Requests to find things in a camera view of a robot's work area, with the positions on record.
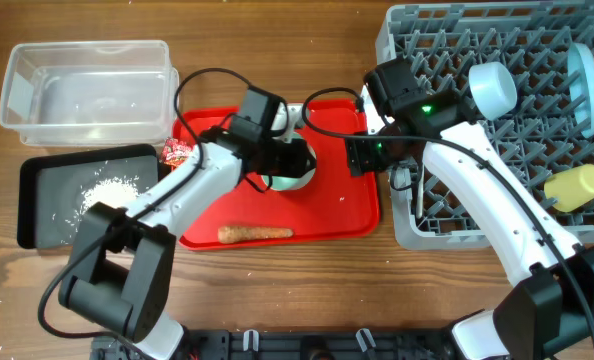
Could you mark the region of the red strawberry cake wrapper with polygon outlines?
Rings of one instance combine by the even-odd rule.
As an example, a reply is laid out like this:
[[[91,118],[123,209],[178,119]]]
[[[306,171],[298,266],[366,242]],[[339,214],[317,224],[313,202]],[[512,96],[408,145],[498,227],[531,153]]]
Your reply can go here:
[[[161,162],[176,168],[182,165],[192,152],[192,146],[176,138],[168,138],[163,146]]]

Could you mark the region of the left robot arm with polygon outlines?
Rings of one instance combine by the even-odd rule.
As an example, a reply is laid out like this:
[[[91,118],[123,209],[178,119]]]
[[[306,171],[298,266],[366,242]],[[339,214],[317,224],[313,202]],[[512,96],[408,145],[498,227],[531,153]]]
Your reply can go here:
[[[164,311],[176,242],[249,174],[312,172],[316,158],[294,135],[307,115],[250,86],[239,109],[198,134],[188,159],[157,185],[120,207],[91,206],[50,285],[59,303],[146,359],[190,358],[186,328]]]

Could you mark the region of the grey dishwasher rack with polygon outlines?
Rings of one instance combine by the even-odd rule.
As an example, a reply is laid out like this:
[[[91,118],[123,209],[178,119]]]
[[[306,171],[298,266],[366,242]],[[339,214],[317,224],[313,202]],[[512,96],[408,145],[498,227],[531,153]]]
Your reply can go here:
[[[517,106],[495,120],[478,114],[492,149],[531,195],[584,243],[594,243],[594,200],[571,213],[546,199],[553,174],[594,164],[594,135],[575,119],[581,99],[570,94],[580,76],[567,74],[567,52],[584,44],[594,56],[594,1],[534,1],[395,5],[375,41],[377,63],[405,58],[419,85],[434,94],[452,90],[476,110],[467,80],[473,65],[500,62],[514,78]],[[487,247],[474,220],[426,170],[423,215],[414,190],[391,189],[396,240],[407,249]]]

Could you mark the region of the white plastic spoon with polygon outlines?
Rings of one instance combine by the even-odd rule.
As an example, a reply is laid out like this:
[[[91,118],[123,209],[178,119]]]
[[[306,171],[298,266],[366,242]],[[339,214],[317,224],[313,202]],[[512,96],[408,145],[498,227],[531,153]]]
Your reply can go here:
[[[425,178],[425,173],[422,172],[419,176],[418,183],[417,183],[417,196],[416,196],[416,209],[415,209],[415,216],[417,219],[422,218],[423,211],[424,211],[424,205],[423,205],[424,178]]]

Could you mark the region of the white rice pile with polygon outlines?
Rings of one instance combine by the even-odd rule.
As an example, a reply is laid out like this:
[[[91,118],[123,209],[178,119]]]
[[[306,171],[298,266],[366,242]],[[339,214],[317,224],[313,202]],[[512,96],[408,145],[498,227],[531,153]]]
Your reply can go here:
[[[53,222],[61,244],[74,240],[83,215],[98,202],[117,208],[142,193],[140,175],[82,177],[68,182],[58,196]]]

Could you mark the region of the light blue small bowl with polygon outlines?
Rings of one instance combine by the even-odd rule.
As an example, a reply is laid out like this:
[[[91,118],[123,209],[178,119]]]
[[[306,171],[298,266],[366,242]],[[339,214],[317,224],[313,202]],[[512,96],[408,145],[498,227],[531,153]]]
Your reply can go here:
[[[472,66],[468,84],[477,109],[487,120],[495,120],[517,105],[513,77],[500,62]]]

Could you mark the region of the red serving tray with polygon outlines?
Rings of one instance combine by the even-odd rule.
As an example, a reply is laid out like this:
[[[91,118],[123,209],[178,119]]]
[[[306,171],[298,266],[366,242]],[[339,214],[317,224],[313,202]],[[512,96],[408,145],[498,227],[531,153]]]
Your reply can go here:
[[[218,230],[230,225],[293,231],[289,238],[244,241],[235,243],[235,248],[354,238],[372,232],[380,219],[375,175],[351,175],[343,140],[309,127],[297,133],[317,157],[314,176],[304,187],[262,194],[244,182],[214,202],[179,244],[192,251],[228,249],[228,244],[218,241]]]

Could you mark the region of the green bowl with rice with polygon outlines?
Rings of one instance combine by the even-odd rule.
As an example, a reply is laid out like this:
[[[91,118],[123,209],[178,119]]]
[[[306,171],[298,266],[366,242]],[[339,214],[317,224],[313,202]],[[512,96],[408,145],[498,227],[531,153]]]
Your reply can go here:
[[[316,172],[316,166],[313,166],[305,175],[300,178],[276,177],[262,175],[261,179],[265,185],[271,184],[274,191],[292,191],[305,187],[313,178]]]

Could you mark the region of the light blue plate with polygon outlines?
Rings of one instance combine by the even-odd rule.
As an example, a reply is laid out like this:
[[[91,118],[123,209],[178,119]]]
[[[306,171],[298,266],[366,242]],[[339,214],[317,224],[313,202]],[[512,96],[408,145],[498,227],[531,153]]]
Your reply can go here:
[[[581,134],[590,138],[594,136],[594,55],[587,45],[571,44],[567,70],[574,119],[577,125],[584,125]]]

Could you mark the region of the yellow plastic cup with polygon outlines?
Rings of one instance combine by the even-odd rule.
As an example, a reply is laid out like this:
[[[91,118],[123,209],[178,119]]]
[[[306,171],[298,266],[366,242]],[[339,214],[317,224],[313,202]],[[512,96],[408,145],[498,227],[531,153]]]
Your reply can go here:
[[[594,199],[594,165],[584,164],[556,174],[544,183],[547,199],[554,198],[553,207],[571,212]]]

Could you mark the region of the clear plastic bin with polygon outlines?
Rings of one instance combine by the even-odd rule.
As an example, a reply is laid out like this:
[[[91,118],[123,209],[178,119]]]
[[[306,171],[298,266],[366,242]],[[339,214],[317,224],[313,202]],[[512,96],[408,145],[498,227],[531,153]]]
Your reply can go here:
[[[178,84],[163,40],[18,44],[0,125],[28,146],[156,145],[171,133]]]

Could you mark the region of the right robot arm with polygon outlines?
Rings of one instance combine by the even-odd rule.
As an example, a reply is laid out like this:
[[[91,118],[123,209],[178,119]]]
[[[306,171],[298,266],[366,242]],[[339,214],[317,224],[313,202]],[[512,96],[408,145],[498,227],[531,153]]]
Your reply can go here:
[[[498,256],[510,293],[449,329],[463,359],[547,359],[589,338],[594,347],[594,246],[586,247],[528,193],[453,91],[428,93],[408,61],[378,65],[360,105],[382,127],[347,141],[352,174],[393,168],[423,147],[420,163],[459,200]]]

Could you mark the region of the orange carrot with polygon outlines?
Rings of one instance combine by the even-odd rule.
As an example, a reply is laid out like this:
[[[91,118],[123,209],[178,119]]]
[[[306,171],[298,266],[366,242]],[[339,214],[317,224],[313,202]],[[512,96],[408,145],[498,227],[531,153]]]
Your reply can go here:
[[[292,229],[279,227],[223,226],[217,237],[221,244],[235,244],[246,241],[283,239],[294,235]]]

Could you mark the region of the black plastic tray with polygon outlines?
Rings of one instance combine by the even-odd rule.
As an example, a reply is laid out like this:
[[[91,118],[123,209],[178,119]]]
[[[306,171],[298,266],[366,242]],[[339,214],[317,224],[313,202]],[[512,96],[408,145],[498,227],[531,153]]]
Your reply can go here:
[[[17,243],[24,249],[61,244],[53,222],[58,196],[75,178],[140,175],[142,193],[159,180],[156,149],[147,144],[31,158],[20,168]]]

